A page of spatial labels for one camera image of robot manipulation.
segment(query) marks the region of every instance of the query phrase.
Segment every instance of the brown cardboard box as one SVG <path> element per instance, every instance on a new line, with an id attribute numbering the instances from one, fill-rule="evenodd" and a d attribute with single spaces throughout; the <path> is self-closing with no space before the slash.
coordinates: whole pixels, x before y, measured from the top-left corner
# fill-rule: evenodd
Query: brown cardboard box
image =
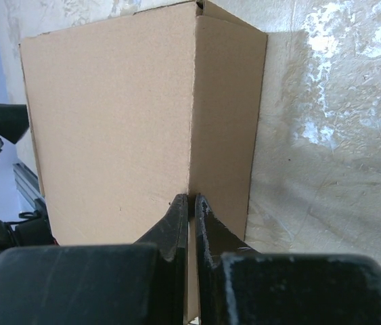
<path id="1" fill-rule="evenodd" d="M 60 244 L 133 242 L 176 194 L 198 192 L 244 237 L 267 36 L 203 6 L 23 40 L 38 170 Z"/>

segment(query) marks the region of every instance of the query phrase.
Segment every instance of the box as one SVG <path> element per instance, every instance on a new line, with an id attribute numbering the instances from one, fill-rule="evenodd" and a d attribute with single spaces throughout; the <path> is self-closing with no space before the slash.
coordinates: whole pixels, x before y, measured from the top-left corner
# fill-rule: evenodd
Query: box
<path id="1" fill-rule="evenodd" d="M 32 134 L 61 245 L 133 242 L 178 193 L 244 237 L 267 36 L 209 1 L 24 39 Z M 189 317 L 198 309 L 193 233 Z"/>

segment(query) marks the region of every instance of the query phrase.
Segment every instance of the table surface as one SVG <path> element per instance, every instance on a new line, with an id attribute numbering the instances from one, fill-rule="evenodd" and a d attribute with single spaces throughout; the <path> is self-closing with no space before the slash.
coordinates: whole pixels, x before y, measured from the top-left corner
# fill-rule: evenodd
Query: table surface
<path id="1" fill-rule="evenodd" d="M 0 0 L 10 101 L 26 101 L 21 38 L 174 2 Z M 246 241 L 381 264 L 381 0 L 214 2 L 269 33 Z"/>

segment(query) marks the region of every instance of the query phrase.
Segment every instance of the cardboard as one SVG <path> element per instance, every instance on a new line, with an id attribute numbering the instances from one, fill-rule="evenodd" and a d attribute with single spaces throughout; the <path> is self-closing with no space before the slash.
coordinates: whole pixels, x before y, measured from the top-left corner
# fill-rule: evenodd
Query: cardboard
<path id="1" fill-rule="evenodd" d="M 133 242 L 178 193 L 244 237 L 267 36 L 205 2 L 23 40 L 40 181 L 60 244 Z M 189 317 L 196 315 L 194 234 Z"/>

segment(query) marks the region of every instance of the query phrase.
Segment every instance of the beige surface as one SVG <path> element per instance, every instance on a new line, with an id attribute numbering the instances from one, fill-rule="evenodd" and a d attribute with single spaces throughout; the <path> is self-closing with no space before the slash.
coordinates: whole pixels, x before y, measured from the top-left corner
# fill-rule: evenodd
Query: beige surface
<path id="1" fill-rule="evenodd" d="M 22 40 L 60 244 L 134 242 L 178 193 L 204 193 L 244 238 L 267 35 L 210 12 L 191 1 Z M 193 319 L 195 253 L 188 269 Z"/>
<path id="2" fill-rule="evenodd" d="M 216 2 L 269 32 L 247 241 L 260 251 L 354 252 L 381 263 L 381 0 Z M 21 35 L 119 14 L 114 8 L 113 0 L 0 0 L 10 98 L 24 101 Z"/>

